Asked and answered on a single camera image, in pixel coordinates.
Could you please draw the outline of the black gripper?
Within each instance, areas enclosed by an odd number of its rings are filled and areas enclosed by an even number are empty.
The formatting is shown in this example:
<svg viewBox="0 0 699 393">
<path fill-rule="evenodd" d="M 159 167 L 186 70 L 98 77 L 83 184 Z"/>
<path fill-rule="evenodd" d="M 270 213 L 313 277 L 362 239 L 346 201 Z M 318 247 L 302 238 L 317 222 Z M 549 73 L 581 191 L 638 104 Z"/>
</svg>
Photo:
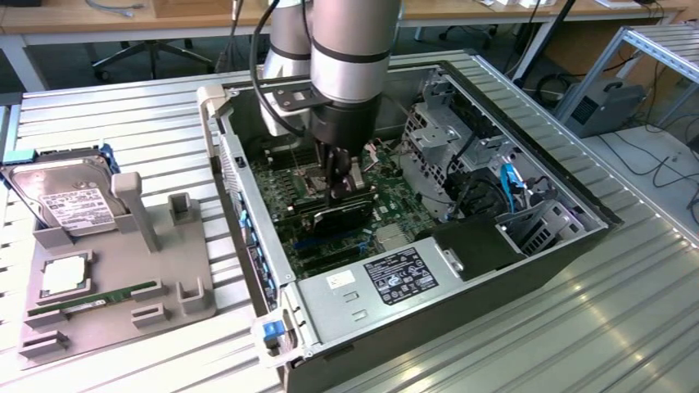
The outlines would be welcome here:
<svg viewBox="0 0 699 393">
<path fill-rule="evenodd" d="M 311 134 L 326 179 L 325 202 L 335 206 L 365 188 L 362 153 L 371 140 L 382 96 L 366 102 L 331 102 L 311 110 Z"/>
</svg>

